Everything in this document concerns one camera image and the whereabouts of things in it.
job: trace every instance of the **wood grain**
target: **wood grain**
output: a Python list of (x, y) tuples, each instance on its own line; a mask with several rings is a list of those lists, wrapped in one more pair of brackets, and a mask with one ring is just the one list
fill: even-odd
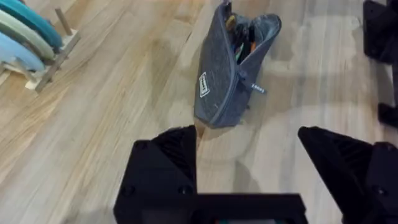
[(43, 92), (12, 74), (0, 86), (0, 223), (115, 223), (112, 207), (133, 142), (197, 124), (200, 192), (298, 192), (310, 223), (341, 214), (297, 138), (321, 126), (397, 144), (377, 121), (391, 102), (389, 68), (363, 55), (362, 0), (235, 0), (276, 13), (282, 31), (264, 60), (251, 109), (235, 128), (193, 117), (200, 48), (218, 1), (46, 0), (81, 40)]

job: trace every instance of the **zipper pull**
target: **zipper pull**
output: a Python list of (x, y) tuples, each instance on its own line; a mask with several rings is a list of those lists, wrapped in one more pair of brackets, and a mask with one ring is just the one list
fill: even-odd
[(240, 77), (240, 81), (244, 86), (246, 86), (247, 88), (250, 88), (252, 90), (256, 90), (257, 92), (259, 92), (261, 94), (264, 94), (264, 95), (267, 94), (267, 91), (265, 89), (263, 89), (261, 86), (246, 80), (246, 77), (248, 76), (246, 74), (246, 72), (238, 72), (238, 74)]

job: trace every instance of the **screw hole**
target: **screw hole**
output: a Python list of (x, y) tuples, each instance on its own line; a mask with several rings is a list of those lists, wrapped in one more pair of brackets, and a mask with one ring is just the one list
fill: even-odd
[(372, 186), (372, 190), (373, 190), (374, 193), (376, 193), (376, 194), (378, 194), (380, 196), (385, 196), (386, 197), (388, 195), (386, 190), (384, 190), (382, 187), (377, 186), (377, 185), (373, 185)]
[(182, 195), (191, 195), (193, 194), (193, 189), (190, 186), (181, 186), (178, 189), (178, 192)]
[(125, 197), (131, 197), (136, 192), (136, 188), (134, 186), (125, 186), (122, 188), (122, 195)]

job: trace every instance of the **green plate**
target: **green plate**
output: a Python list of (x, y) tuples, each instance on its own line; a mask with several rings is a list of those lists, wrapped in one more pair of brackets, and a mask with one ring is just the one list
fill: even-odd
[(15, 17), (40, 36), (53, 48), (62, 47), (62, 39), (49, 22), (17, 0), (0, 0), (0, 9)]
[(39, 57), (54, 58), (51, 46), (39, 34), (2, 10), (0, 10), (0, 31), (20, 44), (27, 43)]

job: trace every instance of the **wooden dowel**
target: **wooden dowel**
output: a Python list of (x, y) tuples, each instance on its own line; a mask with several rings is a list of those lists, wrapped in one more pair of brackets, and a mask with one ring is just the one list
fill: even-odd
[(12, 63), (13, 66), (18, 68), (22, 74), (24, 74), (25, 78), (28, 79), (29, 81), (36, 82), (36, 78), (31, 74), (30, 71), (28, 71), (25, 66), (23, 66), (21, 60), (19, 58), (15, 58)]
[(63, 12), (61, 11), (61, 9), (56, 8), (55, 12), (57, 13), (57, 16), (60, 19), (63, 29), (65, 29), (65, 32), (67, 33), (67, 35), (73, 35), (72, 30), (70, 29), (70, 26), (68, 24), (68, 21), (66, 20), (65, 16), (63, 15)]

